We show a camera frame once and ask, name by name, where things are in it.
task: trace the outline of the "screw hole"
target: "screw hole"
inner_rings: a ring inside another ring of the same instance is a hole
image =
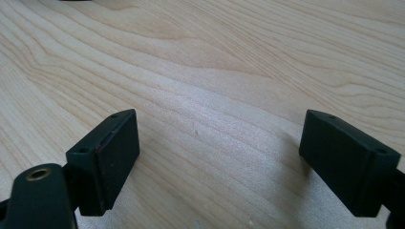
[[[386,150],[383,150],[383,149],[377,149],[377,151],[378,151],[380,154],[382,154],[382,155],[388,153]]]
[[[31,172],[30,174],[28,174],[26,177],[26,180],[36,181],[36,180],[42,179],[44,177],[47,177],[50,173],[51,173],[50,168],[37,169],[37,170]]]
[[[89,151],[89,148],[87,148],[87,147],[84,147],[84,148],[81,148],[80,150],[78,150],[79,153],[86,153],[88,151]]]

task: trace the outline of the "black rectangular block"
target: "black rectangular block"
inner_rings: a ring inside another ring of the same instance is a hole
[[[113,208],[138,156],[135,110],[110,115],[66,153],[67,169],[78,179],[81,215],[102,216]]]
[[[307,111],[300,156],[356,217],[375,217],[400,154],[340,118]]]

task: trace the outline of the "wood grain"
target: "wood grain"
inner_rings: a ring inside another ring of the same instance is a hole
[[[383,228],[298,146],[314,109],[405,152],[404,63],[401,0],[0,1],[0,199],[135,108],[136,166],[80,228]]]

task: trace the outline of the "black plastic part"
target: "black plastic part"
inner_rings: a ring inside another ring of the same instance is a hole
[[[5,228],[6,226],[6,213],[9,206],[9,201],[9,199],[6,199],[0,202],[0,229]]]
[[[336,116],[307,111],[300,156],[356,217],[375,217],[400,154]]]
[[[5,228],[76,228],[60,165],[38,165],[15,179],[5,224]]]
[[[75,211],[75,209],[78,207],[78,191],[80,190],[81,187],[79,187],[79,176],[74,176],[73,173],[69,170],[68,164],[63,166],[62,168],[63,174],[65,176],[65,182],[66,185],[68,186],[68,194],[71,202],[71,209],[72,211]]]
[[[387,229],[403,229],[405,228],[405,219],[390,213],[385,226]]]
[[[383,204],[392,214],[393,219],[401,221],[405,228],[405,175],[396,170],[387,186]]]
[[[84,136],[66,153],[65,170],[77,185],[83,216],[102,216],[114,202],[139,156],[135,110],[113,114]]]

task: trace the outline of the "light wooden surface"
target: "light wooden surface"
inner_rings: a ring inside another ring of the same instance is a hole
[[[2,0],[0,79],[0,199],[134,108],[141,155],[80,228],[383,228],[298,146],[315,109],[405,152],[405,2]]]

